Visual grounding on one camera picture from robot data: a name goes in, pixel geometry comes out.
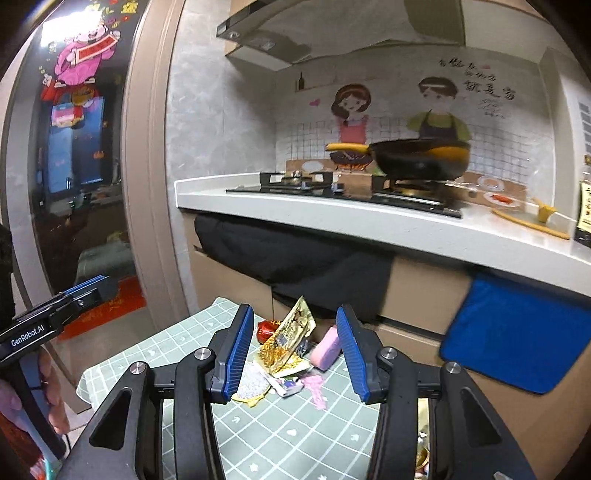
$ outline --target table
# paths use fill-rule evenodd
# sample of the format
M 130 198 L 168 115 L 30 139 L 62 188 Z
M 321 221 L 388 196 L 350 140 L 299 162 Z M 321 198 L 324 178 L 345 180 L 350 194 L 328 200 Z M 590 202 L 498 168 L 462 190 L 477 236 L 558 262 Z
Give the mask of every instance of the table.
M 228 327 L 238 305 L 223 298 L 147 340 L 85 371 L 78 395 L 97 409 L 127 367 L 145 361 L 151 367 L 178 362 L 214 332 Z M 255 325 L 262 318 L 255 315 Z M 259 344 L 253 336 L 247 359 Z M 213 405 L 217 441 L 228 480 L 365 479 L 378 420 L 378 406 L 366 406 L 353 392 L 341 355 L 322 375 L 326 410 L 317 410 L 309 390 L 281 398 L 271 389 L 255 407 L 231 401 Z M 173 401 L 164 402 L 164 479 L 176 479 Z

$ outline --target red rug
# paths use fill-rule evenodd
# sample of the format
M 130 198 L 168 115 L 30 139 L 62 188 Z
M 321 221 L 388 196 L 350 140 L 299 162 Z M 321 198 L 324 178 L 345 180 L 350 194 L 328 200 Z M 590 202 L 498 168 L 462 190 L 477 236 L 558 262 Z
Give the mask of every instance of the red rug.
M 82 314 L 78 319 L 64 328 L 58 340 L 67 340 L 81 333 L 88 332 L 99 325 L 115 320 L 126 313 L 134 312 L 146 306 L 139 286 L 138 277 L 128 277 L 119 280 L 119 293 L 117 296 L 97 308 Z

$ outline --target gold foil wrapper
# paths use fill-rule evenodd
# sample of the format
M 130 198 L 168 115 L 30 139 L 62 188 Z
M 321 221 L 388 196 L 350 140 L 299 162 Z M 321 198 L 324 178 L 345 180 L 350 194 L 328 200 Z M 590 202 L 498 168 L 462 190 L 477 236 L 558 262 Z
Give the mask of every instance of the gold foil wrapper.
M 259 350 L 258 363 L 270 374 L 276 373 L 289 360 L 302 338 L 309 336 L 315 327 L 314 317 L 304 297 L 300 297 Z

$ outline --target wok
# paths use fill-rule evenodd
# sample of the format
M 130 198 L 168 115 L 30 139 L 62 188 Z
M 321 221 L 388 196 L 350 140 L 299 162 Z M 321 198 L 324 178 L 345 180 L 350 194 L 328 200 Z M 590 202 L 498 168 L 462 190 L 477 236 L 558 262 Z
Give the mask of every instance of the wok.
M 470 162 L 470 144 L 447 138 L 410 138 L 371 145 L 328 144 L 327 151 L 354 151 L 371 155 L 394 180 L 454 180 Z

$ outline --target bottle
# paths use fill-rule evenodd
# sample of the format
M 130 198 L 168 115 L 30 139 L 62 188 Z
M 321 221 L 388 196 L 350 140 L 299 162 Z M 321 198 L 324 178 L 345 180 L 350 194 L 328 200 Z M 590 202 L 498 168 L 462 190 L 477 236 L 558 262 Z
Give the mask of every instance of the bottle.
M 574 230 L 574 239 L 591 248 L 591 155 L 585 155 L 585 167 L 580 181 L 579 221 Z

